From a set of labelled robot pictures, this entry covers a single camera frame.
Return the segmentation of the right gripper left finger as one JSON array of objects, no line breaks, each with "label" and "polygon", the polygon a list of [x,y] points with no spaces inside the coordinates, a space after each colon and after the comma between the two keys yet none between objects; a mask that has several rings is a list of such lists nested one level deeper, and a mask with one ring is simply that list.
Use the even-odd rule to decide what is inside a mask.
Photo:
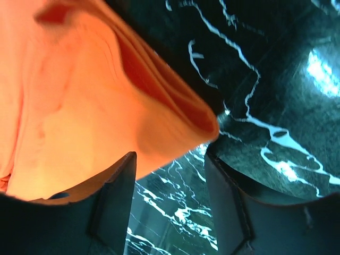
[{"label": "right gripper left finger", "polygon": [[1,254],[123,254],[137,155],[44,200],[1,195]]}]

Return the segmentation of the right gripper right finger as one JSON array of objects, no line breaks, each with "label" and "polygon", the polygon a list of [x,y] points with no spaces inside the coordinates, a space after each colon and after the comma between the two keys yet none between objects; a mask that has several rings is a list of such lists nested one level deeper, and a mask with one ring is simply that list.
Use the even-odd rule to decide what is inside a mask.
[{"label": "right gripper right finger", "polygon": [[205,155],[219,254],[339,254],[339,194],[303,200]]}]

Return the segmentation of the orange t shirt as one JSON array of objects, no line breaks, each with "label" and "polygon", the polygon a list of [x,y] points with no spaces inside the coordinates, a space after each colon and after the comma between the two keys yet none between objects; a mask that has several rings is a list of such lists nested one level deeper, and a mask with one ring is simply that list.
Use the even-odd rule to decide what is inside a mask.
[{"label": "orange t shirt", "polygon": [[211,108],[104,1],[1,1],[1,191],[47,199],[218,137]]}]

